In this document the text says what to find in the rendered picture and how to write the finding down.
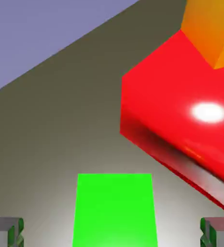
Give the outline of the small green cube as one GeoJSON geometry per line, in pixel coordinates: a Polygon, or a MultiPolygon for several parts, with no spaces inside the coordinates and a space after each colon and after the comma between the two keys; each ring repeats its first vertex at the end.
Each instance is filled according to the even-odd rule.
{"type": "Polygon", "coordinates": [[[158,247],[151,174],[79,174],[72,247],[158,247]]]}

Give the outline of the large orange box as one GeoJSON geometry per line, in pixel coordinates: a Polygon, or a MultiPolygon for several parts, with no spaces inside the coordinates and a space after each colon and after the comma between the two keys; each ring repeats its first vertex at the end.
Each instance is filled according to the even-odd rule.
{"type": "Polygon", "coordinates": [[[224,0],[187,0],[181,30],[213,69],[224,68],[224,0]]]}

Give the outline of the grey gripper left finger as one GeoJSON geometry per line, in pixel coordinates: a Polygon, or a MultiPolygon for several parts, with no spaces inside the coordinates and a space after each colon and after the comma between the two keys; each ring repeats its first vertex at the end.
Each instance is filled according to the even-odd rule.
{"type": "Polygon", "coordinates": [[[0,247],[24,247],[23,230],[23,218],[0,217],[0,247]]]}

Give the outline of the large red box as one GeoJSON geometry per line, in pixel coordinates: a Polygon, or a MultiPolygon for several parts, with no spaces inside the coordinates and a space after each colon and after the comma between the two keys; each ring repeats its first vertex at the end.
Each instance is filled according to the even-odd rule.
{"type": "Polygon", "coordinates": [[[122,77],[120,132],[224,209],[224,68],[182,31],[122,77]]]}

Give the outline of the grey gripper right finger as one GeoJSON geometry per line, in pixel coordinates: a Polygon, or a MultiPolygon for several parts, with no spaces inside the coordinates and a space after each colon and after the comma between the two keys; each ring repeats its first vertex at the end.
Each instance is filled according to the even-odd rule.
{"type": "Polygon", "coordinates": [[[200,247],[224,247],[224,217],[201,218],[200,229],[200,247]]]}

